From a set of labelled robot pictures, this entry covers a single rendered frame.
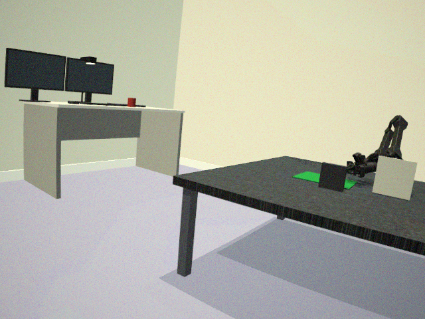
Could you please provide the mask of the green circuit board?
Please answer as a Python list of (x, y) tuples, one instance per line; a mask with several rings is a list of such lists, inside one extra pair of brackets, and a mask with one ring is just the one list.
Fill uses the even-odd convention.
[[(308, 181), (312, 181), (312, 182), (316, 182), (319, 183), (319, 177), (320, 177), (320, 173), (314, 173), (314, 172), (305, 172), (305, 173), (301, 173), (299, 175), (293, 176), (293, 178), (298, 178), (298, 179), (304, 179), (304, 180), (308, 180)], [(353, 181), (353, 180), (345, 180), (345, 186), (344, 189), (350, 189), (352, 188), (356, 183), (358, 183), (358, 181)]]

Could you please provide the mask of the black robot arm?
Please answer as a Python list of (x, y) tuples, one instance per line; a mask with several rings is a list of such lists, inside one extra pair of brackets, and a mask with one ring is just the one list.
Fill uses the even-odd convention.
[[(394, 131), (391, 130), (392, 125), (394, 126)], [(365, 155), (360, 153), (353, 154), (352, 156), (355, 159), (354, 163), (358, 163), (359, 165), (368, 163), (370, 167), (369, 173), (372, 173), (377, 171), (377, 162), (379, 156), (403, 160), (400, 145), (403, 136), (403, 130), (406, 129), (407, 125), (408, 122), (401, 115), (396, 115), (389, 122), (388, 128), (384, 131), (384, 136), (382, 138), (380, 147), (373, 154), (369, 154), (367, 158)], [(390, 143), (391, 147), (389, 148)]]

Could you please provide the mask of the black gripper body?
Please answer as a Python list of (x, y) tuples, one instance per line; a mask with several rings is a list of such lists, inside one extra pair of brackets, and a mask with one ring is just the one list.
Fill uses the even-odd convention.
[[(351, 163), (351, 166), (354, 164), (352, 161), (347, 161), (347, 166)], [(365, 174), (367, 174), (370, 170), (369, 164), (365, 163), (363, 165), (359, 165), (358, 163), (355, 163), (356, 165), (356, 174), (359, 175), (359, 177), (364, 177)]]

